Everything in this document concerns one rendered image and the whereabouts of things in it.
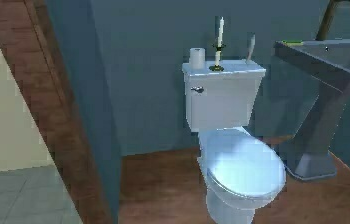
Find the white toilet paper roll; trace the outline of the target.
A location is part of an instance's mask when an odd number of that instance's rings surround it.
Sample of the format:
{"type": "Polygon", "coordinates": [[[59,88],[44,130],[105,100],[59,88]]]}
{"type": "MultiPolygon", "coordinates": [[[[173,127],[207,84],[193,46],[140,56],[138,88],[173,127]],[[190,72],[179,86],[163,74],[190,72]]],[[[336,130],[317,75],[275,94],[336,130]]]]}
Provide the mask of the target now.
{"type": "Polygon", "coordinates": [[[191,48],[189,64],[192,69],[203,69],[205,67],[205,49],[191,48]]]}

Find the brass tap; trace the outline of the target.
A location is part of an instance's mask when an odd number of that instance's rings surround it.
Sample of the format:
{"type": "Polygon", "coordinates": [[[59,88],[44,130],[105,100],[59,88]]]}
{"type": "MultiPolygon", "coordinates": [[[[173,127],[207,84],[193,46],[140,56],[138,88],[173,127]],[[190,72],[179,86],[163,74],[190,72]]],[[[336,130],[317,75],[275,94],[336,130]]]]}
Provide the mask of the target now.
{"type": "Polygon", "coordinates": [[[316,41],[324,41],[330,31],[331,24],[338,5],[342,2],[350,3],[350,0],[329,0],[323,18],[321,20],[318,32],[316,34],[316,41]]]}

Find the brown wooden room door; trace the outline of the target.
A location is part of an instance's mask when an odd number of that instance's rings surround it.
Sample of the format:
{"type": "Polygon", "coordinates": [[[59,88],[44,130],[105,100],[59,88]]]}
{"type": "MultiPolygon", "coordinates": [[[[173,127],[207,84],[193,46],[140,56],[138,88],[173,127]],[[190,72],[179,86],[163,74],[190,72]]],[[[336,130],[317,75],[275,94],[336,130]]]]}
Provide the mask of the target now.
{"type": "Polygon", "coordinates": [[[83,224],[113,224],[47,0],[0,0],[0,50],[83,224]]]}

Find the white candle on brass holder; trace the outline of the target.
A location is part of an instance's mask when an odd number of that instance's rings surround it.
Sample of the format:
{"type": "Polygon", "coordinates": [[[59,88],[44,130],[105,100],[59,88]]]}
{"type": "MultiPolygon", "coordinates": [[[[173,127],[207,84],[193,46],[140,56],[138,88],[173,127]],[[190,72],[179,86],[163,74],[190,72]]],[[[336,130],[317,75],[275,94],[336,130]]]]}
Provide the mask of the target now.
{"type": "Polygon", "coordinates": [[[223,46],[223,32],[224,32],[224,18],[221,17],[219,20],[218,38],[217,43],[214,45],[215,52],[215,62],[209,67],[211,71],[223,71],[224,68],[220,65],[221,51],[223,46]]]}

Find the grey pedestal sink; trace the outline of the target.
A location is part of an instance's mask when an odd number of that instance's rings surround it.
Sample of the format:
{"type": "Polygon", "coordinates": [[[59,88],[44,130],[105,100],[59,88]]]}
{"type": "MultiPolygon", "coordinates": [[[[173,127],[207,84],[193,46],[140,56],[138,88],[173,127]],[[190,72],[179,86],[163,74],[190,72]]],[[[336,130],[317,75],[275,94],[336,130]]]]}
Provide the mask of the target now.
{"type": "Polygon", "coordinates": [[[275,55],[319,81],[318,96],[294,137],[276,148],[286,169],[302,181],[337,174],[329,147],[350,98],[350,39],[274,45],[275,55]]]}

